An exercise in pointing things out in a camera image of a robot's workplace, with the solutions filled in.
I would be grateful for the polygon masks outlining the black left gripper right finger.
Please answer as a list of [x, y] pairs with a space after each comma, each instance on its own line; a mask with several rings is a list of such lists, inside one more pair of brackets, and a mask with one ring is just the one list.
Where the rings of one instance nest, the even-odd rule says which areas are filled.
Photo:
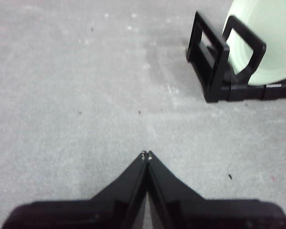
[[258, 199], [206, 199], [147, 152], [149, 195], [166, 229], [286, 229], [286, 214]]

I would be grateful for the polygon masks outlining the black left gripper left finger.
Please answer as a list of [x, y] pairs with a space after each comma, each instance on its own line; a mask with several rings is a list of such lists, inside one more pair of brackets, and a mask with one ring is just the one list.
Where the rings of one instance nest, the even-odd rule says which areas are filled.
[[16, 207], [5, 229], [130, 229], [146, 195], [148, 153], [91, 199], [38, 201]]

